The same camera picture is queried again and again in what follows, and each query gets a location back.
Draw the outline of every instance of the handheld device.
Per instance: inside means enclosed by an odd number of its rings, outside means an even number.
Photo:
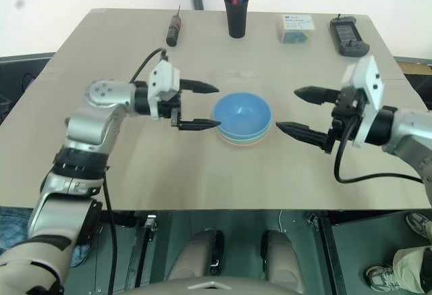
[[[340,17],[330,21],[330,31],[336,48],[344,57],[364,57],[369,52],[369,44],[363,42],[356,27],[356,18]]]

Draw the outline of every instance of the table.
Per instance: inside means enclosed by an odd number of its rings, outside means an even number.
[[[93,80],[128,81],[142,60],[165,46],[173,11],[93,9],[26,91],[0,127],[0,205],[32,207],[40,183],[63,141],[64,119]],[[228,36],[222,11],[183,11],[178,45],[167,48],[181,78],[217,86],[219,94],[185,92],[185,119],[211,116],[219,98],[236,91],[262,96],[275,121],[294,121],[326,132],[331,105],[295,97],[302,86],[339,89],[346,66],[328,29],[334,15],[313,14],[316,30],[299,45],[283,45],[276,26],[281,14],[249,13],[246,36]],[[424,110],[367,16],[355,16],[371,45],[386,87],[386,105]],[[139,80],[146,80],[153,60]],[[429,207],[423,185],[394,178],[343,185],[333,177],[335,150],[290,138],[273,126],[249,149],[220,140],[214,129],[178,132],[168,120],[124,121],[109,158],[108,185],[114,209],[410,209]],[[379,147],[347,146],[344,177],[375,172],[415,175]]]

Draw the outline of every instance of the blue bowl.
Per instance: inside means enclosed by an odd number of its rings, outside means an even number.
[[[221,122],[217,128],[228,138],[246,140],[262,134],[271,123],[270,106],[248,92],[236,92],[220,99],[213,118]]]

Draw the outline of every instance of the screwdriver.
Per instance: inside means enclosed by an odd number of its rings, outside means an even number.
[[[174,15],[169,23],[168,34],[167,34],[167,44],[170,47],[177,45],[178,33],[180,32],[180,26],[182,25],[182,20],[179,17],[180,5],[178,6],[177,14]]]

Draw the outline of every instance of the sneaker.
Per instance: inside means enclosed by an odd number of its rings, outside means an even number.
[[[431,241],[426,232],[426,225],[431,221],[430,219],[418,213],[409,213],[405,216],[405,221],[411,227],[412,231],[424,237],[426,240]]]
[[[400,289],[393,273],[393,267],[372,266],[364,274],[369,287],[377,292],[391,292]]]

